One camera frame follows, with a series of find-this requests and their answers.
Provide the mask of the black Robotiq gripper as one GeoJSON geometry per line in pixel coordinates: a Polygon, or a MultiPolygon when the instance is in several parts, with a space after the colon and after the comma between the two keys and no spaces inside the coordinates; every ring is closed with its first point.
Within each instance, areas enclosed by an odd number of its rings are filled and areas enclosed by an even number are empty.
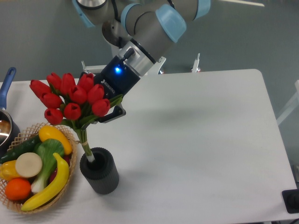
{"type": "MultiPolygon", "coordinates": [[[[102,70],[101,73],[94,76],[93,73],[82,72],[79,80],[93,80],[95,84],[100,84],[104,88],[104,98],[112,99],[120,94],[125,96],[133,86],[140,80],[118,56],[102,70]]],[[[116,105],[113,111],[95,120],[94,123],[108,123],[126,115],[126,111],[122,104],[116,105]]]]}

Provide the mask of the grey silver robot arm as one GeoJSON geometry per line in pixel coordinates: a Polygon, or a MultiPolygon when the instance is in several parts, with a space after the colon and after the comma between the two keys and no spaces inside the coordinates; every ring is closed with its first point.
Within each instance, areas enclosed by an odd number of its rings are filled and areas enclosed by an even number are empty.
{"type": "Polygon", "coordinates": [[[73,5],[89,28],[101,25],[113,59],[95,73],[105,98],[126,95],[149,70],[160,69],[162,56],[178,42],[186,24],[206,15],[209,0],[75,0],[73,5]]]}

